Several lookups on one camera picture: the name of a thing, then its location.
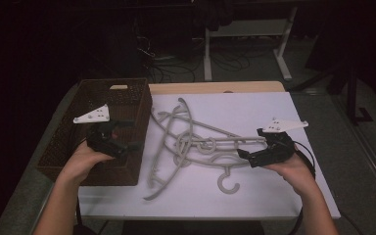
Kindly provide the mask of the person's right hand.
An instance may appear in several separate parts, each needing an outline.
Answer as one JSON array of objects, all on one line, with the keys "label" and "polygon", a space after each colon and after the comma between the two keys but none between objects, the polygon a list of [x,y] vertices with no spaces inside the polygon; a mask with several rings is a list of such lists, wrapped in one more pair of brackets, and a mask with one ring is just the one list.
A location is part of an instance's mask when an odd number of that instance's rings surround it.
[{"label": "person's right hand", "polygon": [[313,196],[318,191],[309,168],[297,154],[284,163],[269,164],[265,168],[282,176],[301,197]]}]

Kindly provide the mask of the white board sheet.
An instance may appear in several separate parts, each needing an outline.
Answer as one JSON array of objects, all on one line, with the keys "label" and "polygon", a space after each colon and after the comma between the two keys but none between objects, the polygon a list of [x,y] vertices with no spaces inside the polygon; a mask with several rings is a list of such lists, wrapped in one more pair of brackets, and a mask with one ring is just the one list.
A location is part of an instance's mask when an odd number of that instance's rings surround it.
[{"label": "white board sheet", "polygon": [[[221,93],[157,95],[152,112],[171,112],[183,98],[194,120],[227,130],[242,137],[259,137],[258,128],[266,127],[274,118],[301,120],[291,96],[286,92]],[[221,134],[197,127],[204,137]],[[311,151],[305,128],[288,131],[295,147],[305,154]],[[148,185],[154,155],[160,145],[163,131],[151,118],[139,182],[135,186],[82,187],[79,190],[81,212],[85,216],[117,219],[201,219],[201,220],[260,220],[292,219],[301,210],[301,200],[292,187],[275,172],[251,167],[231,169],[223,180],[226,188],[235,183],[240,189],[232,195],[222,193],[216,184],[223,173],[220,167],[189,164],[182,167],[162,193],[152,201],[144,197],[155,193],[158,182]],[[176,168],[173,161],[174,139],[166,139],[157,176],[168,179]],[[242,145],[240,149],[251,153],[264,149],[262,145]]]}]

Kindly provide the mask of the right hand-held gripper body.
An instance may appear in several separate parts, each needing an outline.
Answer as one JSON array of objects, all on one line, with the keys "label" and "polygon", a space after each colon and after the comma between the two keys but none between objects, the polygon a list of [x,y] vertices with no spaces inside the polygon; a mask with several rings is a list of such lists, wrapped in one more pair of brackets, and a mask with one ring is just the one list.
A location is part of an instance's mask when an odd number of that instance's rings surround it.
[{"label": "right hand-held gripper body", "polygon": [[288,135],[289,130],[308,127],[307,121],[285,120],[274,118],[266,127],[262,128],[269,134],[266,141],[267,165],[283,163],[296,152],[293,139]]}]

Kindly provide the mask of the brown wicker basket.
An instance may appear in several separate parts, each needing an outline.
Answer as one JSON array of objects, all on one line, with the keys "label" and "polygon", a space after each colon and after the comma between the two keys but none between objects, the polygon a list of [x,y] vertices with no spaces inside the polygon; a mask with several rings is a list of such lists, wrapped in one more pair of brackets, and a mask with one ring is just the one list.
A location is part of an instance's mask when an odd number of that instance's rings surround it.
[{"label": "brown wicker basket", "polygon": [[[65,111],[62,120],[40,157],[36,168],[51,180],[70,159],[77,144],[86,137],[90,123],[75,124],[73,118],[103,105],[109,107],[112,120],[133,120],[133,127],[117,130],[117,140],[123,144],[138,143],[146,139],[152,109],[152,95],[145,78],[88,79],[78,85],[78,90]],[[138,149],[104,164],[94,166],[84,186],[135,186],[143,158]]]}]

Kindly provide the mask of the white metal desk frame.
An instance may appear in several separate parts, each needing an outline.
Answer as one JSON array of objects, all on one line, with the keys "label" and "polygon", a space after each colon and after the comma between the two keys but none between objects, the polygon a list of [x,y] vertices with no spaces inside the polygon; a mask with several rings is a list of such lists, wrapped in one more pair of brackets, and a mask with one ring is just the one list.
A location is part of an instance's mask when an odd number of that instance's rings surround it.
[{"label": "white metal desk frame", "polygon": [[293,7],[289,11],[286,19],[275,20],[244,20],[234,21],[229,26],[222,26],[218,31],[205,29],[205,55],[204,55],[204,76],[205,81],[212,81],[212,61],[210,55],[210,41],[213,37],[230,36],[280,36],[279,45],[273,50],[278,68],[283,79],[292,80],[292,75],[283,58],[284,51],[294,24],[294,19],[298,11]]}]

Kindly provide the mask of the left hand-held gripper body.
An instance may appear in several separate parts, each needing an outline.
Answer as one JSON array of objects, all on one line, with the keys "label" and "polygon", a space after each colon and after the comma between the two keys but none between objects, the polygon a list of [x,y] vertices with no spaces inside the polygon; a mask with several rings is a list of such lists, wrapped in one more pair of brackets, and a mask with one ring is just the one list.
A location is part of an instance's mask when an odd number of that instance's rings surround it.
[{"label": "left hand-held gripper body", "polygon": [[86,132],[86,142],[92,150],[113,158],[120,158],[127,154],[121,151],[123,143],[118,141],[118,128],[112,129],[113,119],[111,119],[107,104],[80,117],[75,117],[72,122],[74,124],[91,123]]}]

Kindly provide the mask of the black metal stand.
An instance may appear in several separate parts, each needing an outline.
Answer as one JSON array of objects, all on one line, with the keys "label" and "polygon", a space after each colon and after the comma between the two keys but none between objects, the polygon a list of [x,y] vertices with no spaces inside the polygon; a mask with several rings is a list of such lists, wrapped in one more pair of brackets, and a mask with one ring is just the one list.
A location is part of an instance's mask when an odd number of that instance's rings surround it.
[{"label": "black metal stand", "polygon": [[350,75],[347,85],[347,115],[350,122],[358,126],[360,122],[370,122],[373,118],[365,108],[356,104],[357,76],[352,61],[348,61],[348,67]]}]

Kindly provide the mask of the person's left hand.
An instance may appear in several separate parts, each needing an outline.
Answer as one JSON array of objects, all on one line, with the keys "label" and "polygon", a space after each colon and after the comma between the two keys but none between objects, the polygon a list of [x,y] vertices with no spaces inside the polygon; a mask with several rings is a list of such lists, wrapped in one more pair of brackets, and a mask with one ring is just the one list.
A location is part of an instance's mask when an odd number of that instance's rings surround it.
[{"label": "person's left hand", "polygon": [[80,185],[96,164],[112,159],[113,157],[92,150],[87,146],[87,142],[83,141],[74,150],[66,165],[59,173],[57,183]]}]

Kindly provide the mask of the grey plastic clothes hanger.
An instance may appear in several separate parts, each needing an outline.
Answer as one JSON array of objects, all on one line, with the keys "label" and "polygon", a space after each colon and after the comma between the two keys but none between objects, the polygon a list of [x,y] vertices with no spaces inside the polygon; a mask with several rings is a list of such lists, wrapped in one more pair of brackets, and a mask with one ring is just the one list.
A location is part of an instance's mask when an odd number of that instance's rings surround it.
[{"label": "grey plastic clothes hanger", "polygon": [[[191,111],[188,107],[188,104],[183,98],[178,99],[179,105],[176,106],[172,112],[167,116],[168,122],[163,128],[163,136],[160,141],[160,145],[156,154],[154,155],[153,162],[148,173],[148,185],[150,187],[154,186],[155,182],[160,184],[160,188],[150,196],[144,197],[145,201],[152,201],[156,199],[162,191],[166,188],[169,182],[174,178],[176,173],[182,168],[183,164],[186,162],[187,155],[191,148],[193,142],[193,120]],[[171,134],[171,128],[176,119],[178,114],[186,114],[188,116],[188,129],[178,134],[175,137],[175,153],[174,155],[179,158],[179,162],[176,165],[176,168],[173,170],[172,174],[168,177],[168,179],[163,180],[157,176],[157,168],[160,160],[161,153],[163,149],[166,147],[166,138]]]},{"label": "grey plastic clothes hanger", "polygon": [[[168,117],[167,116],[171,112],[161,111],[161,112],[157,112],[156,114],[154,112],[151,112],[151,118],[153,119],[153,121],[155,122],[155,124],[163,130],[164,126],[168,122]],[[241,143],[241,144],[245,144],[246,143],[246,140],[242,136],[240,136],[238,134],[235,134],[235,133],[229,132],[227,130],[223,130],[221,128],[218,128],[218,127],[215,127],[215,126],[212,126],[212,125],[209,125],[209,124],[206,124],[206,123],[194,120],[193,117],[192,117],[192,120],[193,120],[193,123],[194,123],[194,125],[193,125],[193,133],[196,133],[196,134],[200,135],[196,131],[196,128],[199,127],[199,128],[202,128],[202,129],[204,129],[206,131],[211,131],[213,133],[221,134],[221,137],[239,136],[242,140],[244,140],[244,143]],[[174,139],[174,143],[175,143],[175,137],[178,134],[181,134],[182,132],[184,132],[187,129],[188,129],[188,116],[186,114],[178,114],[176,116],[176,119],[174,120],[173,125],[172,125],[171,134],[167,138],[169,138],[169,137],[173,138]]]},{"label": "grey plastic clothes hanger", "polygon": [[231,168],[246,163],[237,154],[237,149],[244,143],[239,136],[221,138],[203,138],[188,131],[179,134],[172,150],[173,161],[183,167],[190,164],[212,167]]},{"label": "grey plastic clothes hanger", "polygon": [[[250,144],[258,144],[258,145],[262,145],[263,147],[267,146],[266,142],[261,141],[258,137],[243,137],[243,138],[246,140],[246,143],[245,144],[241,144],[238,147],[238,149],[240,149],[240,147],[242,145],[250,145]],[[223,173],[218,177],[218,179],[216,181],[218,189],[222,193],[227,194],[227,195],[235,194],[240,189],[240,184],[239,183],[235,183],[232,188],[226,188],[224,186],[224,183],[223,183],[223,180],[226,179],[226,178],[228,178],[231,175],[231,169],[235,168],[235,167],[231,167],[231,168],[223,168],[223,167],[221,167],[221,168],[223,169]]]}]

